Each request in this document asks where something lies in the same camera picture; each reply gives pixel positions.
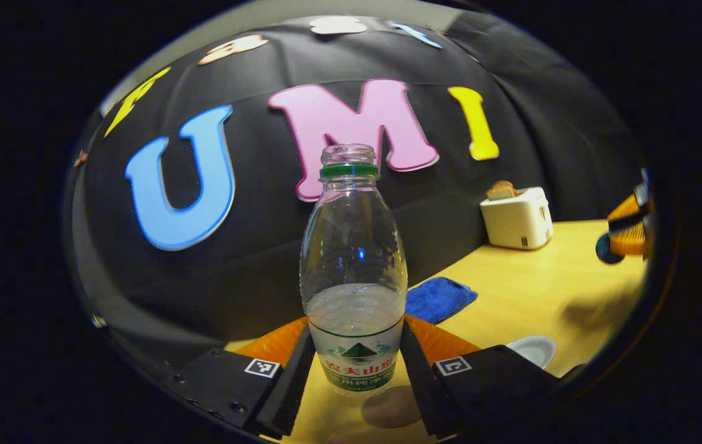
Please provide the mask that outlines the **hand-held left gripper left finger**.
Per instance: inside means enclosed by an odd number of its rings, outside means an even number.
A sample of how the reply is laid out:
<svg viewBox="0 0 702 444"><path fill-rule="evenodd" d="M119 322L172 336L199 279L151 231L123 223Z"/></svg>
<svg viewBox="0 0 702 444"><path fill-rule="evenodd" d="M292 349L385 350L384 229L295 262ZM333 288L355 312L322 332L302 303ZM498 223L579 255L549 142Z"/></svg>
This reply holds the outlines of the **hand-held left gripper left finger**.
<svg viewBox="0 0 702 444"><path fill-rule="evenodd" d="M236 351L210 349L163 386L220 424L281 439L294 430L314 354L303 316Z"/></svg>

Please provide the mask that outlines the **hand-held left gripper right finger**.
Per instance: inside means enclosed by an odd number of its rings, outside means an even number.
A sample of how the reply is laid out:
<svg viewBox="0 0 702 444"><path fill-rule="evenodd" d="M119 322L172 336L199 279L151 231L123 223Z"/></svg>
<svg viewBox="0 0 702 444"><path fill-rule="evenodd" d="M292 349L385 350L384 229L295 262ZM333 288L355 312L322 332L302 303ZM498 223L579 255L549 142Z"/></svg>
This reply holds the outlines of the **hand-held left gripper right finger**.
<svg viewBox="0 0 702 444"><path fill-rule="evenodd" d="M428 435L481 435L540 409L560 378L505 345L481 348L405 315L400 351Z"/></svg>

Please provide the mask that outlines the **dark teal teacup lid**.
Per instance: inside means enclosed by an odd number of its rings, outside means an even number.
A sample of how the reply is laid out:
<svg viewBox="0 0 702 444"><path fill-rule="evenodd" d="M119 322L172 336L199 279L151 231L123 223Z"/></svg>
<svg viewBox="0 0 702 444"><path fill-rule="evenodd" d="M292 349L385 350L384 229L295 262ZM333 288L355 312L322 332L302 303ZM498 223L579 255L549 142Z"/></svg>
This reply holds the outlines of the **dark teal teacup lid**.
<svg viewBox="0 0 702 444"><path fill-rule="evenodd" d="M608 233L604 233L597 239L595 253L600 261L609 265L618 264L624 259L623 255L619 255L611 250L611 239Z"/></svg>

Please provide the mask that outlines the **round brown coaster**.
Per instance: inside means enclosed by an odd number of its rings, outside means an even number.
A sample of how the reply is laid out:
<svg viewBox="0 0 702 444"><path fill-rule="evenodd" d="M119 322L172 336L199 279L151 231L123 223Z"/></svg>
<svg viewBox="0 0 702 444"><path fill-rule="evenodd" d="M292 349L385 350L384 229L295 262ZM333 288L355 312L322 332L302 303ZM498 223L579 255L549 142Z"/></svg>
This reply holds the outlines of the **round brown coaster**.
<svg viewBox="0 0 702 444"><path fill-rule="evenodd" d="M360 408L365 422L379 428L401 428L421 421L421 412L410 385L390 386L368 397Z"/></svg>

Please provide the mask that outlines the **white teacup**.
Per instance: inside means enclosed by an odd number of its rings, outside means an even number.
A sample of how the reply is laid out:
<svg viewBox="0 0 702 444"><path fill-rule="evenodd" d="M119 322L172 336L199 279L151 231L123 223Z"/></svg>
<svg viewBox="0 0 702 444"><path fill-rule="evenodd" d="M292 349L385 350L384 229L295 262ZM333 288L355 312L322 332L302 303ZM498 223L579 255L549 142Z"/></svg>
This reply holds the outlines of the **white teacup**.
<svg viewBox="0 0 702 444"><path fill-rule="evenodd" d="M506 347L541 369L551 363L558 350L556 341L548 335L527 335L511 341Z"/></svg>

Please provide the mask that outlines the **clear plastic water bottle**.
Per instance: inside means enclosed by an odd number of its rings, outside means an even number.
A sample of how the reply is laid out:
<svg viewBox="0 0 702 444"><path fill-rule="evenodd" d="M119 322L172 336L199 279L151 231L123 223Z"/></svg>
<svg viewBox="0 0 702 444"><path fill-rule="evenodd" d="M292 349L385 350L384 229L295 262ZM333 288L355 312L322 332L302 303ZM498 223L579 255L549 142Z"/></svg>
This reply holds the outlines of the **clear plastic water bottle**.
<svg viewBox="0 0 702 444"><path fill-rule="evenodd" d="M407 259L377 186L374 149L323 150L323 190L299 257L301 303L315 354L342 395L371 397L390 385L407 305Z"/></svg>

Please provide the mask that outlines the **blue folded cloth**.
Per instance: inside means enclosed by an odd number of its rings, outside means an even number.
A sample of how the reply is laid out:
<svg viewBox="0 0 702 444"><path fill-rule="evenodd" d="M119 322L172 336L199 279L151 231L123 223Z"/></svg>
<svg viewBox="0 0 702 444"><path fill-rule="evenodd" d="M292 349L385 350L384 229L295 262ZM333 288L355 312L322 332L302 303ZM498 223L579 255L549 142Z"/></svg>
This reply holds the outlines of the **blue folded cloth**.
<svg viewBox="0 0 702 444"><path fill-rule="evenodd" d="M477 298L478 293L471 287L439 276L408 290L405 314L437 325L457 315Z"/></svg>

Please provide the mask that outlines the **white toaster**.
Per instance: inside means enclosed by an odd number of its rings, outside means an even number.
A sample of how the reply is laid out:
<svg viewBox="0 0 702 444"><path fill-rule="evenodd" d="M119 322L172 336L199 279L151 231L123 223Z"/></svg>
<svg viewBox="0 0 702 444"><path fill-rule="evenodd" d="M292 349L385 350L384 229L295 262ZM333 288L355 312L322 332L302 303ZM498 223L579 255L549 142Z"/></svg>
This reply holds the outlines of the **white toaster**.
<svg viewBox="0 0 702 444"><path fill-rule="evenodd" d="M479 203L487 240L496 247L540 249L554 236L545 191L528 187L517 192L514 197Z"/></svg>

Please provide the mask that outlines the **black backdrop cloth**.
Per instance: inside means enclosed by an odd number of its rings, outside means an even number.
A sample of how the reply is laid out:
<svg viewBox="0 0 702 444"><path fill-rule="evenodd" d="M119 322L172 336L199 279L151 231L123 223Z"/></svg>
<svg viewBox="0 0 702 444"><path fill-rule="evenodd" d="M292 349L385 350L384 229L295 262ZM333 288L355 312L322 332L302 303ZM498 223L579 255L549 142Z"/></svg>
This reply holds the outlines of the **black backdrop cloth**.
<svg viewBox="0 0 702 444"><path fill-rule="evenodd" d="M181 50L117 99L78 169L78 275L114 331L168 351L301 315L298 255L331 143L377 149L410 285L487 240L479 203L509 179L555 220L600 220L642 178L598 88L492 14L446 31L319 14Z"/></svg>

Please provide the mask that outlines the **toasted bread slice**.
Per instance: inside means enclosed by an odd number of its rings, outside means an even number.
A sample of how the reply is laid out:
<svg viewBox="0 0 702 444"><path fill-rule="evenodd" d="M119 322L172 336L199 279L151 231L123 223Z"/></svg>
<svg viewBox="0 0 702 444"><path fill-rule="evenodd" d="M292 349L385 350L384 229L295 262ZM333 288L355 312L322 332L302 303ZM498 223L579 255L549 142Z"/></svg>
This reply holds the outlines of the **toasted bread slice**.
<svg viewBox="0 0 702 444"><path fill-rule="evenodd" d="M512 185L511 182L506 180L495 182L486 192L487 200L513 199L518 195L518 190Z"/></svg>

